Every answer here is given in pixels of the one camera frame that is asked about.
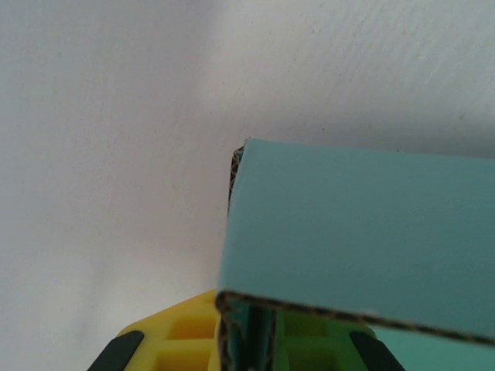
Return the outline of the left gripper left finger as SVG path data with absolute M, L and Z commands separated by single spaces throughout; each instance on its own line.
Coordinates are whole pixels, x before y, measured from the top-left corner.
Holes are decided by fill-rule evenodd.
M 143 318 L 122 329 L 90 365 L 92 370 L 220 370 L 215 291 Z

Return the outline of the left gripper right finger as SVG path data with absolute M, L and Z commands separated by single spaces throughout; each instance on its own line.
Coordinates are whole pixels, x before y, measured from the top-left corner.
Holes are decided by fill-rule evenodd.
M 276 370 L 403 370 L 367 325 L 296 311 L 277 313 Z

